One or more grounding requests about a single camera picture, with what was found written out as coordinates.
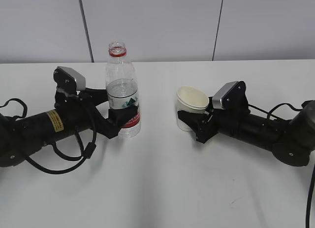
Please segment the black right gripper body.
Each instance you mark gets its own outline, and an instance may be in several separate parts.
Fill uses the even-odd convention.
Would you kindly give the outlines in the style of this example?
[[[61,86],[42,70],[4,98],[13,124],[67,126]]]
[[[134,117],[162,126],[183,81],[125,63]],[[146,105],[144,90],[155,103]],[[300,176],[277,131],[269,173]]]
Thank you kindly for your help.
[[[249,115],[249,109],[211,110],[197,120],[196,141],[206,142],[218,133],[235,136],[241,121]]]

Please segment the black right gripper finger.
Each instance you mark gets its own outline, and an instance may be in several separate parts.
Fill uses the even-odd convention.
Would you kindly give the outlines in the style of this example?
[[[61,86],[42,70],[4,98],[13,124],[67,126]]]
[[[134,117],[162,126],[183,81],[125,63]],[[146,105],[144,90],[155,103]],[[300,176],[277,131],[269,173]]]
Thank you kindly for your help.
[[[207,124],[209,114],[191,113],[180,110],[177,112],[179,119],[188,125],[193,132],[199,132],[203,129],[203,125]]]

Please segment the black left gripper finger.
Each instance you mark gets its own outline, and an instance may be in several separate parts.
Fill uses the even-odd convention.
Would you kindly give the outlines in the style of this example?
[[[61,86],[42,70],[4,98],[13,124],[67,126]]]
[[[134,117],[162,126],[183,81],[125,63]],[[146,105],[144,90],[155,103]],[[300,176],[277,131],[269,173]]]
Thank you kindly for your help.
[[[141,117],[138,106],[124,109],[109,109],[108,123],[110,131],[124,139],[135,137],[141,130]]]
[[[94,105],[100,105],[108,101],[108,94],[106,89],[91,89],[86,88],[85,93],[89,94],[92,98]]]

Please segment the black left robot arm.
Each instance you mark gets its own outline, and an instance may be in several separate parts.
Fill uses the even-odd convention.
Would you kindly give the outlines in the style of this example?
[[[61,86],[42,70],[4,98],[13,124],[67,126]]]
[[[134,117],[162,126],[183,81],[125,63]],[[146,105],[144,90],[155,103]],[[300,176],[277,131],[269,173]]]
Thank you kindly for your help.
[[[27,117],[27,106],[17,99],[24,108],[22,116],[0,117],[1,167],[16,166],[47,145],[64,160],[83,162],[92,156],[98,133],[108,139],[118,136],[138,112],[131,98],[126,108],[109,109],[108,118],[103,118],[97,106],[108,101],[106,90],[86,89],[74,95],[56,92],[55,101],[55,109]],[[72,135],[81,153],[76,157],[63,154],[56,146]]]

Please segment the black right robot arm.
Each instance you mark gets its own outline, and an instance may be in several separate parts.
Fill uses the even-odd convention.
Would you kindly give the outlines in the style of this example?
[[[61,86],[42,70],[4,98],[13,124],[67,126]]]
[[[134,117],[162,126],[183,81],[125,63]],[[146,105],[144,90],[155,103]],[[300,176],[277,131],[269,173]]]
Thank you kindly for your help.
[[[307,166],[315,150],[315,102],[306,101],[291,120],[270,119],[250,113],[246,104],[234,109],[208,108],[206,113],[178,111],[179,120],[207,142],[218,133],[265,149],[284,164]]]

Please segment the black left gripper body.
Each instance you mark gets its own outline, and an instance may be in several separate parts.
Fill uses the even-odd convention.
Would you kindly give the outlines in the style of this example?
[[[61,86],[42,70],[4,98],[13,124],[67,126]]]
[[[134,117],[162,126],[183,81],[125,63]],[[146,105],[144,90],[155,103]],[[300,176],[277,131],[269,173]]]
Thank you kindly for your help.
[[[57,88],[55,110],[62,121],[63,130],[57,133],[56,138],[66,138],[74,135],[76,130],[81,132],[87,129],[95,129],[97,133],[109,139],[113,138],[108,119],[103,118],[96,107],[91,96],[85,91],[68,94]]]

